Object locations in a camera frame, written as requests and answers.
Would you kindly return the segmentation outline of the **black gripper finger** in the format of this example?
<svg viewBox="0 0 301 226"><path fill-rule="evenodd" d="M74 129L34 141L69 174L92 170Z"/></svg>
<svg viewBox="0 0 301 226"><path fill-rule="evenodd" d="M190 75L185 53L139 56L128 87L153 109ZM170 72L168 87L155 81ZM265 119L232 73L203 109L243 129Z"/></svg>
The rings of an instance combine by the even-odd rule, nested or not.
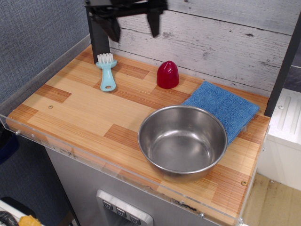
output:
<svg viewBox="0 0 301 226"><path fill-rule="evenodd" d="M116 18L102 18L96 17L95 21L100 25L104 33L114 42L119 42L120 40L120 26Z"/></svg>
<svg viewBox="0 0 301 226"><path fill-rule="evenodd" d="M159 34L160 13L158 11L149 11L147 13L147 20L152 36L153 38L156 38Z"/></svg>

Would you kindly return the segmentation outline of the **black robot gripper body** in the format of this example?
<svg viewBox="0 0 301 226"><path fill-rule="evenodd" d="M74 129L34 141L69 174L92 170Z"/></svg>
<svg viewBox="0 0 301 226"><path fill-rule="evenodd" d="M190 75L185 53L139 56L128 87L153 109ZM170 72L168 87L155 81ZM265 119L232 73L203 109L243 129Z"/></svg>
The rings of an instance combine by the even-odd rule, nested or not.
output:
<svg viewBox="0 0 301 226"><path fill-rule="evenodd" d="M90 15L100 18L118 18L148 13L163 13L168 9L166 0L86 0Z"/></svg>

